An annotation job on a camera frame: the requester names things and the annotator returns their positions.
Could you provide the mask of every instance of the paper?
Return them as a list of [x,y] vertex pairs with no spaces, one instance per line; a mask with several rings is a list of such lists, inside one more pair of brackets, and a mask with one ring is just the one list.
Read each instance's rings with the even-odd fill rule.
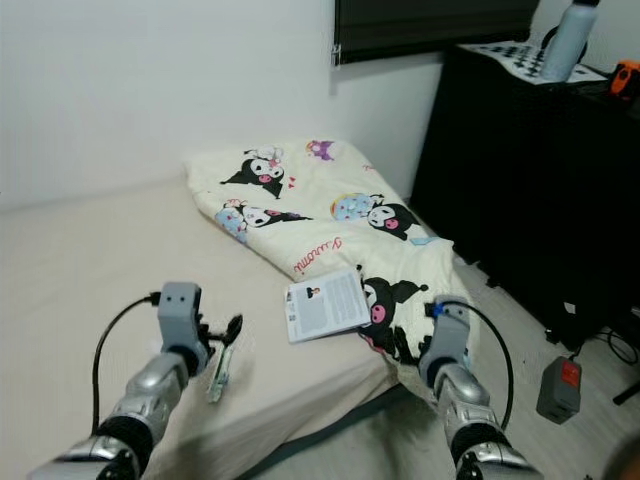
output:
[[291,343],[371,323],[360,276],[354,268],[290,285],[285,312]]

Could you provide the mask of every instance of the white floor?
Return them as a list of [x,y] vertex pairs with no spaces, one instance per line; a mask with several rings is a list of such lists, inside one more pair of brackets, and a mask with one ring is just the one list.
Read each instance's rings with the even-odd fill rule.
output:
[[[476,305],[500,329],[514,363],[515,403],[507,436],[548,480],[599,478],[608,457],[625,435],[640,428],[640,395],[623,406],[611,398],[640,379],[640,366],[620,362],[603,342],[589,342],[577,361],[583,366],[582,407],[564,425],[535,411],[543,369],[561,345],[545,341],[544,329],[502,289],[485,287],[486,276],[470,266],[458,271]],[[492,394],[501,417],[506,371],[498,343],[483,330],[474,371]],[[399,403],[329,440],[291,457],[260,475],[285,479],[452,479],[454,468],[442,425],[417,399]]]

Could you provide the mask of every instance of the black cable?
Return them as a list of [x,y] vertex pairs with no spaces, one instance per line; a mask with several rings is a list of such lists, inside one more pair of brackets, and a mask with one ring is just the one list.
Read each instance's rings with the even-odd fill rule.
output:
[[630,360],[628,357],[624,358],[622,355],[620,355],[619,352],[621,352],[622,350],[619,349],[619,347],[614,347],[613,346],[613,342],[611,341],[611,339],[614,337],[613,335],[613,330],[609,330],[609,333],[607,334],[607,344],[609,345],[609,348],[611,349],[611,351],[613,352],[613,354],[618,357],[618,359],[623,362],[626,363],[627,365],[635,365],[636,363],[638,363],[638,351],[633,347],[633,345],[631,345],[629,342],[627,342],[624,338],[622,338],[619,335],[616,335],[616,338],[622,340],[623,342],[625,342],[627,344],[627,346],[631,347],[631,350],[633,351],[634,354],[634,359]]
[[439,303],[438,305],[442,305],[442,306],[457,305],[459,307],[465,307],[468,310],[471,310],[482,319],[482,321],[487,325],[487,327],[489,327],[489,329],[493,332],[496,339],[498,340],[498,343],[500,344],[500,348],[502,349],[502,353],[504,354],[504,361],[507,364],[507,406],[504,411],[504,417],[502,417],[502,423],[500,424],[500,427],[502,428],[502,430],[503,431],[506,430],[507,425],[509,424],[509,419],[511,418],[511,410],[513,409],[513,384],[514,384],[513,364],[511,363],[511,355],[509,355],[509,349],[507,348],[507,344],[504,342],[502,335],[500,335],[500,332],[498,331],[496,326],[493,324],[493,322],[489,320],[489,318],[480,310],[478,310],[476,307],[464,302],[458,302],[457,300],[447,300],[442,303]]
[[569,356],[569,360],[571,360],[573,362],[573,360],[580,355],[580,352],[582,351],[582,345],[580,345],[577,350],[575,352],[573,352],[570,356]]
[[96,352],[93,357],[93,369],[91,371],[91,384],[93,386],[93,415],[91,420],[91,435],[95,435],[98,430],[98,424],[100,422],[100,386],[98,379],[98,372],[100,367],[100,355],[102,354],[102,347],[104,346],[104,342],[107,339],[107,336],[115,327],[116,323],[120,321],[122,317],[124,317],[130,310],[134,309],[138,305],[142,305],[143,303],[155,303],[159,301],[160,293],[154,292],[151,295],[148,295],[140,300],[136,300],[132,304],[128,305],[124,308],[116,317],[111,320],[107,328],[105,328],[104,332],[102,332],[102,336],[100,340],[98,340],[98,346],[96,347]]
[[[614,338],[616,340],[621,340],[627,345],[627,347],[629,347],[629,349],[633,352],[633,358],[628,356],[627,353],[624,352],[624,350],[622,350],[620,347],[616,346],[613,343]],[[609,346],[609,349],[613,352],[613,354],[616,357],[618,357],[618,359],[621,362],[625,363],[626,365],[633,366],[633,365],[636,365],[638,361],[640,361],[638,350],[633,345],[631,345],[628,340],[618,335],[613,330],[609,330],[608,332],[598,332],[593,337],[588,338],[587,340],[599,340],[601,342],[606,343]],[[576,358],[580,354],[581,350],[582,350],[582,345],[578,347],[578,349],[569,357],[569,360],[573,360],[574,358]]]

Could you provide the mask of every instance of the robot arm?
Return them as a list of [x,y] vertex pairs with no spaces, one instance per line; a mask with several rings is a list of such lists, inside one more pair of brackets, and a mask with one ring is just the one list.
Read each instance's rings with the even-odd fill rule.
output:
[[30,478],[140,478],[189,377],[201,373],[211,359],[214,350],[209,342],[229,345],[242,327],[238,316],[225,334],[210,334],[208,325],[200,322],[200,295],[200,287],[193,283],[164,285],[158,304],[162,353],[128,382],[124,397],[95,435],[32,472]]
[[[242,327],[242,317],[227,332],[214,335],[201,324],[200,288],[193,283],[167,283],[158,304],[162,353],[127,384],[125,396],[100,424],[95,435],[35,470],[34,480],[138,479],[153,448],[164,436],[169,416],[180,401],[189,377],[207,366],[212,340],[228,346]],[[451,300],[438,297],[436,303]],[[542,479],[511,448],[489,407],[489,394],[464,365],[469,336],[466,309],[438,310],[428,351],[418,369],[443,419],[457,479]]]
[[[438,297],[436,304],[452,297]],[[542,479],[524,457],[511,448],[489,406],[489,393],[464,367],[469,337],[469,312],[464,308],[436,309],[429,350],[418,370],[432,389],[444,422],[447,445],[459,480]]]

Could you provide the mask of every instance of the bed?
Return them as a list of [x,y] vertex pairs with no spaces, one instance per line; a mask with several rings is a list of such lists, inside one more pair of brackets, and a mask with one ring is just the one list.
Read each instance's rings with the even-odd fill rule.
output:
[[[204,401],[211,370],[192,382],[145,478],[235,478],[397,383],[357,335],[290,345],[290,280],[200,214],[182,177],[4,212],[0,222],[0,478],[22,478],[88,435],[98,337],[167,280],[202,287],[214,329],[238,312],[245,322],[222,399]],[[102,418],[159,348],[150,307],[114,329],[101,364]]]

